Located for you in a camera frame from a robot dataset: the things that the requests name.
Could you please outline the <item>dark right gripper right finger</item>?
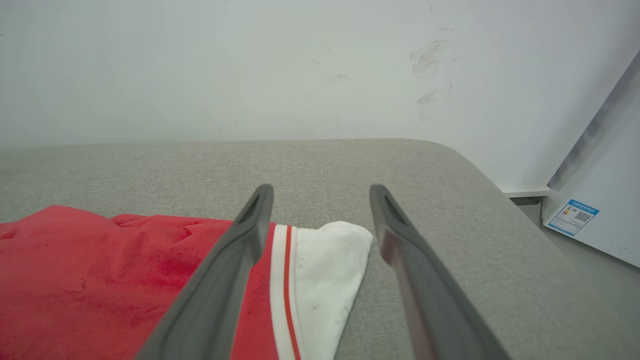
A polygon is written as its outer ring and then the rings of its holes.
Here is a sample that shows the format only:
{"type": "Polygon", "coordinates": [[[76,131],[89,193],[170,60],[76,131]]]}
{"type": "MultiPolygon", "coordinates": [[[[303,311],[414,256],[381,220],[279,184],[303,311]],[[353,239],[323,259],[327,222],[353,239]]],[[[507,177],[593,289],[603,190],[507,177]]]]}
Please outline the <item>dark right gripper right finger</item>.
{"type": "Polygon", "coordinates": [[[375,236],[393,268],[417,360],[507,360],[457,281],[381,184],[369,189],[375,236]]]}

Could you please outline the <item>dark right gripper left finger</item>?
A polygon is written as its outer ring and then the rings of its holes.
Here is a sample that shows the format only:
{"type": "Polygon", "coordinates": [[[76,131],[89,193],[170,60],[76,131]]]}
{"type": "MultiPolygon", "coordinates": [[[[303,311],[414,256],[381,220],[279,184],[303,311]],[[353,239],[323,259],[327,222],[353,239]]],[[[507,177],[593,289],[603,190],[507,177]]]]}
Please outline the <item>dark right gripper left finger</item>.
{"type": "Polygon", "coordinates": [[[228,360],[249,275],[265,252],[274,188],[256,188],[147,337],[137,360],[228,360]]]}

